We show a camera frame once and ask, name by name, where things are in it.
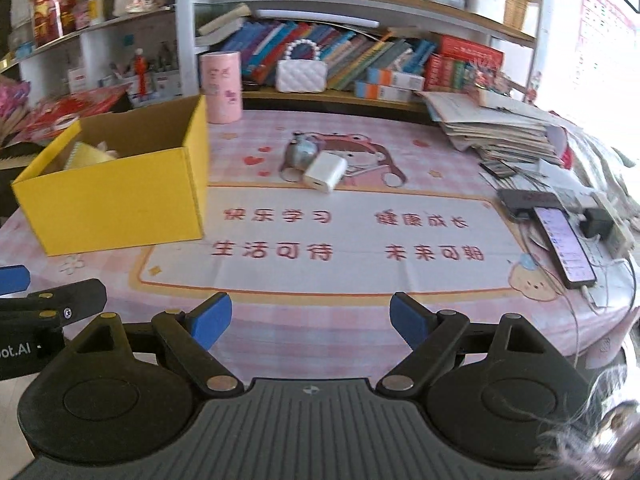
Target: cardboard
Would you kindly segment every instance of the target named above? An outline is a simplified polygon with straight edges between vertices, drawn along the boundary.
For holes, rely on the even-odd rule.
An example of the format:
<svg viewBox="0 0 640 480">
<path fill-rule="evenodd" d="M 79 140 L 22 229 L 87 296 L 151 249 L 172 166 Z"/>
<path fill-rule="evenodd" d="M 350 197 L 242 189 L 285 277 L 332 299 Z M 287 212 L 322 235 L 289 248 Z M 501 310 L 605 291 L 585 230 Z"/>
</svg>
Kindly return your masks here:
<svg viewBox="0 0 640 480">
<path fill-rule="evenodd" d="M 117 160 L 63 171 L 76 141 Z M 194 96 L 72 124 L 12 187 L 49 256 L 202 238 L 206 106 Z"/>
</svg>

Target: pearl handle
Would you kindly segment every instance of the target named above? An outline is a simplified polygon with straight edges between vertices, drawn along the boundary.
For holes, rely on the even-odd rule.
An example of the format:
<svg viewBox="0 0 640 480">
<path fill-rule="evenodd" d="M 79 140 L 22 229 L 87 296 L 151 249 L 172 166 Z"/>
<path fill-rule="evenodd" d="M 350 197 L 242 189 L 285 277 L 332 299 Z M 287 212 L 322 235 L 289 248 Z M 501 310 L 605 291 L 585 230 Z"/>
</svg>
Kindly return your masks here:
<svg viewBox="0 0 640 480">
<path fill-rule="evenodd" d="M 289 43 L 284 53 L 284 59 L 291 59 L 291 53 L 293 52 L 293 49 L 302 44 L 311 45 L 314 50 L 314 61 L 320 61 L 320 49 L 318 48 L 318 45 L 311 40 L 296 40 Z"/>
</svg>

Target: table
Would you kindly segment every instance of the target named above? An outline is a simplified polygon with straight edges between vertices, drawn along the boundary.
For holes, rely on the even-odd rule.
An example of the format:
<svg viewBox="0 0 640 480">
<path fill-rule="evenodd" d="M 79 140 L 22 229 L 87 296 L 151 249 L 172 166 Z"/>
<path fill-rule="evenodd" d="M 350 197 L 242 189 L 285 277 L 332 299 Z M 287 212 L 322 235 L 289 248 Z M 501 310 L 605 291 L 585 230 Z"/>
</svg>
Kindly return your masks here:
<svg viewBox="0 0 640 480">
<path fill-rule="evenodd" d="M 296 175 L 283 168 L 283 154 L 295 131 L 321 134 L 326 150 L 347 156 L 340 191 L 326 196 L 289 182 Z M 0 265 L 27 266 L 30 291 L 99 278 L 106 309 L 124 322 L 190 310 L 215 286 L 231 290 L 233 319 L 211 352 L 245 382 L 375 383 L 409 352 L 390 325 L 388 300 L 412 287 L 431 310 L 453 308 L 473 322 L 519 312 L 565 355 L 575 352 L 576 322 L 585 349 L 628 313 L 624 273 L 598 314 L 577 291 L 552 292 L 501 216 L 477 157 L 453 150 L 435 127 L 252 110 L 237 123 L 210 125 L 210 154 L 203 240 L 47 258 L 18 211 L 0 229 Z M 544 250 L 532 252 L 552 269 Z"/>
</svg>

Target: white quilted bag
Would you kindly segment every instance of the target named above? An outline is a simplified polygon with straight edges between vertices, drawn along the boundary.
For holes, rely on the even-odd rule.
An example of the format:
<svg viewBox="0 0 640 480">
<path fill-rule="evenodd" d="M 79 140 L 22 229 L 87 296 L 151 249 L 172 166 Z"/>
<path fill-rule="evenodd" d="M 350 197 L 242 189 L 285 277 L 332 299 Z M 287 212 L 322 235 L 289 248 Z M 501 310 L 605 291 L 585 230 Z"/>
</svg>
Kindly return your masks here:
<svg viewBox="0 0 640 480">
<path fill-rule="evenodd" d="M 314 49 L 313 59 L 291 59 L 294 48 L 309 44 Z M 320 49 L 311 40 L 289 43 L 284 59 L 278 62 L 276 89 L 278 92 L 323 92 L 326 88 L 326 63 L 320 61 Z"/>
</svg>

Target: white power adapter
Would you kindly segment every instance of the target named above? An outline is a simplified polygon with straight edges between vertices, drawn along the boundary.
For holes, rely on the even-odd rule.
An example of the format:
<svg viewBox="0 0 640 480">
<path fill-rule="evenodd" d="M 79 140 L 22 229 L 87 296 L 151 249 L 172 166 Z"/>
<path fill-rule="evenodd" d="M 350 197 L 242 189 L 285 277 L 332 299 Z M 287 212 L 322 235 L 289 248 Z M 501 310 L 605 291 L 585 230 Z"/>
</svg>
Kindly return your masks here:
<svg viewBox="0 0 640 480">
<path fill-rule="evenodd" d="M 609 236 L 604 240 L 604 244 L 609 254 L 614 260 L 623 258 L 634 248 L 636 240 L 629 227 L 622 221 L 618 212 L 611 205 L 607 196 L 601 191 L 594 191 L 591 196 L 599 207 L 603 208 L 613 220 L 613 227 Z"/>
<path fill-rule="evenodd" d="M 329 152 L 321 152 L 306 168 L 302 181 L 309 187 L 331 193 L 347 171 L 345 158 Z"/>
</svg>

